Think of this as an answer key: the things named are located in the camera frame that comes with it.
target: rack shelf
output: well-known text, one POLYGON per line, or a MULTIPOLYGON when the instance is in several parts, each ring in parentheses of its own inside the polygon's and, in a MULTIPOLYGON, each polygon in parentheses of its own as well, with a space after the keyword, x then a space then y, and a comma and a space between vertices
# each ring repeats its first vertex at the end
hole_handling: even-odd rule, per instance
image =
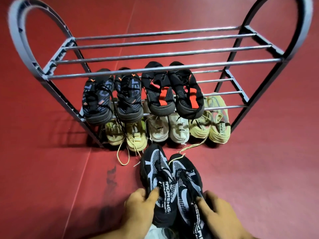
POLYGON ((293 58, 295 53, 298 51, 303 41, 305 40, 309 31, 313 3, 312 0, 296 0, 298 7, 298 21, 293 38, 288 48, 283 51, 265 37, 260 35, 257 31, 252 29, 249 25, 257 11, 267 0, 257 0, 253 7, 248 12, 241 26, 230 26, 230 27, 217 27, 217 28, 204 28, 204 29, 189 29, 189 30, 177 30, 177 31, 166 31, 166 32, 148 32, 148 33, 134 33, 134 34, 122 34, 122 35, 108 35, 108 36, 95 36, 95 37, 74 37, 63 20, 58 14, 46 3, 40 0, 15 0, 9 9, 8 24, 10 34, 13 43, 27 68, 31 71, 33 76, 41 82, 42 86, 46 88, 48 92, 70 113, 71 116, 77 120, 85 131, 92 137, 93 141, 96 142, 100 147, 104 147, 105 141, 94 131, 93 128, 86 122, 83 116, 83 109, 78 111, 62 94, 62 92, 54 85, 52 80, 66 79, 66 78, 78 78, 78 77, 92 77, 102 75, 118 75, 124 74, 125 70, 107 71, 107 72, 91 72, 88 63, 91 62, 103 62, 103 61, 114 61, 114 60, 133 60, 133 59, 146 59, 146 58, 162 58, 162 57, 176 57, 186 55, 197 55, 205 53, 218 53, 218 52, 230 52, 228 60, 226 62, 206 63, 206 64, 190 64, 183 66, 169 66, 169 67, 158 67, 158 68, 137 68, 132 69, 134 73, 150 72, 150 71, 169 71, 178 69, 199 69, 199 68, 212 68, 222 67, 218 70, 205 70, 205 71, 193 71, 194 74, 199 73, 217 73, 220 72, 221 76, 218 80, 200 80, 198 84, 217 82, 217 86, 214 93, 204 94, 204 96, 216 96, 216 95, 240 95, 243 104, 230 105, 225 107, 217 108, 205 108, 206 111, 217 110, 217 109, 233 109, 241 108, 241 112, 236 117, 235 121, 231 124, 232 132, 266 91, 270 84, 277 78, 280 72, 285 68, 288 62, 293 58), (41 68, 36 59, 34 58, 28 40, 26 37, 25 21, 26 16, 32 9, 38 8, 44 13, 50 16, 50 18, 59 26, 66 36, 66 40, 62 43, 57 52, 53 55, 50 61, 44 68, 41 68), (202 32, 218 32, 218 31, 233 31, 239 30, 238 34, 235 35, 214 35, 214 36, 203 36, 194 38, 182 38, 182 39, 167 39, 167 40, 154 40, 154 41, 143 41, 143 42, 127 42, 127 43, 112 43, 112 44, 95 44, 95 45, 83 45, 78 46, 77 41, 80 40, 109 40, 119 38, 135 38, 135 37, 150 37, 150 36, 162 36, 162 35, 175 35, 184 33, 202 33, 202 32), (243 38, 251 38, 258 43, 256 46, 244 46, 241 47, 241 41, 243 38), (112 48, 112 47, 129 47, 129 46, 141 46, 141 45, 160 45, 160 44, 173 44, 173 43, 184 43, 184 42, 195 42, 203 40, 221 40, 221 39, 235 39, 233 47, 205 49, 205 50, 193 50, 193 51, 182 51, 182 52, 164 52, 154 54, 136 54, 127 56, 113 56, 113 57, 98 57, 85 59, 81 53, 83 49, 100 49, 100 48, 112 48), (234 57, 237 52, 245 50, 257 50, 265 49, 269 52, 273 58, 271 59, 258 59, 258 60, 240 60, 234 61, 234 57), (75 60, 63 60, 68 51, 73 51, 77 56, 75 60), (76 64, 82 65, 85 73, 80 74, 65 74, 65 75, 54 75, 54 71, 59 65, 76 64), (254 92, 252 97, 248 97, 244 90, 241 88, 235 77, 230 72, 229 68, 235 65, 247 65, 247 64, 261 64, 261 63, 275 63, 272 70, 254 92), (223 82, 229 81, 234 86, 236 91, 219 92, 223 82))

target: black and gray sneaker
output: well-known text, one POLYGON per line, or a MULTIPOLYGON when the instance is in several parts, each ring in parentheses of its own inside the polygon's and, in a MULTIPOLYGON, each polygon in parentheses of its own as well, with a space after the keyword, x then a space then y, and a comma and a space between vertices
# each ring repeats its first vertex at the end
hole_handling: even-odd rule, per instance
MULTIPOLYGON (((98 72, 110 71, 100 69, 98 72)), ((84 118, 93 125, 103 125, 112 120, 111 109, 114 76, 95 76, 84 85, 82 107, 84 118)))
POLYGON ((160 188, 153 224, 159 228, 173 225, 177 213, 176 182, 160 145, 153 143, 146 149, 141 158, 140 175, 147 196, 155 187, 160 188))
POLYGON ((212 239, 213 236, 208 226, 201 219, 196 198, 203 197, 203 184, 201 177, 193 163, 181 154, 173 154, 169 159, 169 167, 176 179, 177 228, 180 238, 187 239, 212 239))
MULTIPOLYGON (((163 67, 160 63, 151 61, 145 68, 163 67)), ((142 73, 142 84, 146 89, 147 104, 152 114, 164 117, 175 110, 171 83, 166 71, 142 73)))
POLYGON ((115 76, 115 89, 117 91, 117 113, 118 118, 124 123, 138 122, 143 117, 141 99, 141 80, 137 73, 128 73, 115 76))
MULTIPOLYGON (((170 66, 181 66, 174 61, 170 66)), ((200 118, 204 114, 204 96, 193 73, 189 69, 173 70, 168 77, 176 94, 177 113, 189 120, 200 118)))

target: curved rack frame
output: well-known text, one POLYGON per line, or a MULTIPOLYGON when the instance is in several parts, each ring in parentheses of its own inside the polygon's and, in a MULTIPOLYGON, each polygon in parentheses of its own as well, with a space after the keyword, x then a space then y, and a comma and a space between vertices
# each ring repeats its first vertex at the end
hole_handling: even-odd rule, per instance
POLYGON ((207 64, 192 64, 184 66, 174 66, 174 67, 160 67, 160 68, 143 68, 143 69, 133 69, 132 72, 141 73, 147 71, 160 71, 160 70, 176 70, 176 69, 198 69, 198 68, 210 68, 210 67, 223 67, 223 69, 218 70, 206 70, 206 71, 194 71, 193 73, 215 73, 221 72, 219 80, 203 80, 197 83, 207 83, 207 82, 217 82, 215 88, 215 93, 204 94, 204 96, 216 96, 216 95, 229 95, 229 94, 239 94, 242 98, 243 104, 232 105, 218 108, 205 108, 205 110, 217 110, 217 109, 232 109, 241 108, 241 112, 231 124, 232 132, 261 97, 261 95, 266 91, 266 89, 271 85, 271 83, 277 78, 280 72, 285 68, 288 62, 293 58, 295 53, 298 51, 302 43, 304 42, 309 27, 311 24, 312 13, 313 13, 313 3, 312 0, 296 0, 298 6, 298 20, 293 38, 288 46, 288 48, 283 51, 265 37, 260 35, 257 31, 250 27, 250 22, 261 8, 261 6, 268 0, 257 0, 253 7, 248 12, 244 22, 241 26, 233 27, 221 27, 221 28, 204 28, 204 29, 190 29, 190 30, 179 30, 179 31, 167 31, 167 32, 150 32, 150 33, 135 33, 135 34, 123 34, 123 35, 109 35, 109 36, 96 36, 96 37, 81 37, 75 38, 63 20, 58 16, 58 14, 46 3, 40 0, 15 0, 9 9, 8 14, 8 24, 10 29, 10 34, 13 43, 22 59, 24 64, 33 74, 33 76, 42 84, 44 88, 69 112, 75 120, 77 120, 80 125, 85 129, 85 131, 92 137, 92 139, 100 146, 104 147, 103 144, 106 142, 98 135, 94 129, 85 121, 83 117, 83 110, 78 111, 75 107, 66 99, 62 92, 55 86, 52 80, 62 79, 62 78, 76 78, 76 77, 91 77, 91 76, 101 76, 101 75, 117 75, 124 71, 107 71, 107 72, 91 72, 88 62, 102 62, 111 60, 131 60, 131 59, 145 59, 145 58, 159 58, 159 57, 174 57, 174 56, 184 56, 184 55, 196 55, 203 53, 216 53, 216 52, 230 52, 227 62, 218 63, 207 63, 207 64), (26 37, 26 16, 32 9, 39 8, 45 14, 50 16, 50 18, 59 26, 66 40, 62 43, 58 51, 53 55, 50 61, 46 64, 44 68, 41 68, 36 61, 33 53, 30 49, 27 37, 26 37), (133 37, 150 37, 150 36, 160 36, 160 35, 173 35, 173 34, 183 34, 183 33, 202 33, 202 32, 217 32, 217 31, 231 31, 239 30, 237 35, 219 35, 219 36, 203 36, 196 38, 185 38, 185 39, 169 39, 169 40, 155 40, 155 41, 145 41, 145 42, 131 42, 131 43, 114 43, 114 44, 98 44, 98 45, 86 45, 78 46, 76 41, 79 40, 107 40, 107 39, 118 39, 118 38, 133 38, 133 37), (243 38, 252 38, 259 45, 258 46, 248 46, 240 47, 243 38), (109 48, 109 47, 126 47, 126 46, 139 46, 139 45, 153 45, 153 44, 169 44, 169 43, 182 43, 182 42, 193 42, 202 40, 218 40, 218 39, 236 39, 232 48, 220 48, 220 49, 208 49, 208 50, 193 50, 184 52, 168 52, 168 53, 156 53, 156 54, 140 54, 140 55, 129 55, 129 56, 115 56, 115 57, 101 57, 93 59, 85 59, 81 53, 81 49, 96 49, 96 48, 109 48), (238 51, 243 50, 254 50, 254 49, 265 49, 268 51, 273 58, 272 59, 260 59, 260 60, 242 60, 234 61, 235 55, 238 51), (77 56, 76 60, 63 60, 66 52, 68 50, 73 50, 77 56), (54 75, 54 70, 58 65, 74 64, 80 63, 85 71, 82 74, 71 74, 71 75, 54 75), (240 87, 239 83, 235 77, 230 72, 229 68, 233 65, 245 65, 245 64, 259 64, 259 63, 276 63, 273 69, 266 76, 264 81, 260 84, 257 90, 254 92, 251 98, 245 94, 244 90, 240 87), (230 81, 236 91, 231 92, 219 92, 223 82, 230 81))

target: hand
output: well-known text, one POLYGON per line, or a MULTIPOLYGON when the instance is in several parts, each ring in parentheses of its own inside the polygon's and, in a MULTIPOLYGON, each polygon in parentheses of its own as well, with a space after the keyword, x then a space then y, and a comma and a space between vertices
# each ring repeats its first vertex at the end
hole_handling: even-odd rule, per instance
POLYGON ((132 239, 143 239, 151 227, 155 202, 160 196, 159 188, 153 189, 145 199, 145 189, 138 189, 124 203, 121 230, 132 239))
POLYGON ((219 239, 253 239, 253 236, 243 228, 228 202, 218 198, 210 191, 206 191, 205 195, 206 199, 211 201, 215 212, 203 198, 197 198, 197 205, 214 236, 219 239))

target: white sneaker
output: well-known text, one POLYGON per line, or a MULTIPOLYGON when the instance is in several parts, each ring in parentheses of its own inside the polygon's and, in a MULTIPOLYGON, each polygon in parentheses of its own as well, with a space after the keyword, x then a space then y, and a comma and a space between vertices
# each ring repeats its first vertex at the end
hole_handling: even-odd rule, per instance
MULTIPOLYGON (((143 103, 143 110, 145 113, 150 113, 147 102, 143 103)), ((168 138, 169 125, 167 117, 158 117, 155 115, 147 116, 148 132, 150 140, 154 142, 163 142, 168 138)))
POLYGON ((177 113, 168 116, 169 120, 169 137, 173 142, 186 143, 189 139, 189 125, 188 120, 185 118, 178 118, 177 113))

